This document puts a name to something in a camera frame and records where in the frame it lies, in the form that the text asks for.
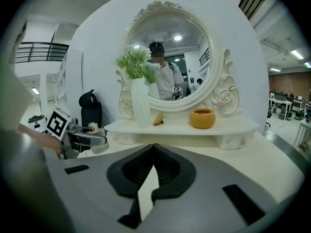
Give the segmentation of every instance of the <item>vanity shelf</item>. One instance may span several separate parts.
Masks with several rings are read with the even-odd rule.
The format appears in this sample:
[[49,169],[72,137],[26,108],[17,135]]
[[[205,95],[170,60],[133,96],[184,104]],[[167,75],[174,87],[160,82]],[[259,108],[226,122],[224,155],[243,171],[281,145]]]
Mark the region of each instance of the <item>vanity shelf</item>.
[[189,120],[168,121],[164,124],[148,128],[140,128],[133,120],[118,120],[107,126],[112,139],[120,144],[134,144],[141,134],[153,135],[196,135],[212,136],[220,149],[239,149],[249,145],[259,124],[245,116],[233,116],[217,118],[214,126],[210,129],[196,129]]

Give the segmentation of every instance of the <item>ornate mirror frame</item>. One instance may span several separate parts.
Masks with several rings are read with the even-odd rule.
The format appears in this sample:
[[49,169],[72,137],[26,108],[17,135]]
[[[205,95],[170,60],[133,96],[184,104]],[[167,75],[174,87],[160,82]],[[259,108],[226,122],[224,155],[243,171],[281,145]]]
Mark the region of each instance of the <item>ornate mirror frame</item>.
[[[212,57],[209,74],[193,95],[176,101],[158,100],[149,96],[150,107],[154,110],[168,113],[207,107],[215,110],[215,113],[221,117],[231,116],[238,112],[239,93],[228,70],[232,66],[232,62],[228,59],[230,51],[220,46],[219,40],[209,23],[192,11],[169,1],[154,1],[148,4],[147,8],[141,9],[128,26],[123,38],[122,48],[131,44],[133,33],[139,24],[147,18],[163,12],[179,13],[195,21],[208,37]],[[122,84],[119,109],[122,116],[129,118],[133,115],[130,81],[122,70],[117,70],[117,74],[122,77],[122,81],[118,80]]]

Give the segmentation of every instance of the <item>round mirror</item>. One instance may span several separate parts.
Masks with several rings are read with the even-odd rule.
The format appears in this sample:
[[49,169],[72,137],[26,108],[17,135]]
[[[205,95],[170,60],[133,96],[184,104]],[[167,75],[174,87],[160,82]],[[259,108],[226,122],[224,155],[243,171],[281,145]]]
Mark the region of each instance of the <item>round mirror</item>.
[[147,47],[151,63],[159,63],[149,95],[180,100],[193,94],[206,79],[211,61],[210,44],[202,28],[190,17],[162,12],[146,18],[134,30],[130,44]]

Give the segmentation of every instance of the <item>white shirt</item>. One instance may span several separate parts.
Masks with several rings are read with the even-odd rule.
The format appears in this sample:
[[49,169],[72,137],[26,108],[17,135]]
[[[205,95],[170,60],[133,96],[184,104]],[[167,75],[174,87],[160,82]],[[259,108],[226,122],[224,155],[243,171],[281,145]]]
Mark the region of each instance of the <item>white shirt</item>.
[[175,63],[172,66],[173,70],[165,62],[165,66],[156,71],[156,86],[162,100],[172,100],[173,88],[184,81],[178,66]]

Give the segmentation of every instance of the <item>white vase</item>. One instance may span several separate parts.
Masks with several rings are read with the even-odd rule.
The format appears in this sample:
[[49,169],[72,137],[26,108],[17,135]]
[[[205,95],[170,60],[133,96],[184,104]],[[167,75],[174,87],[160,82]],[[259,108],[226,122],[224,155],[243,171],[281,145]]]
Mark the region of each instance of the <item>white vase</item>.
[[149,84],[148,94],[156,99],[160,99],[159,90],[157,89],[156,83]]
[[147,128],[150,125],[150,106],[145,78],[132,80],[132,105],[138,126]]

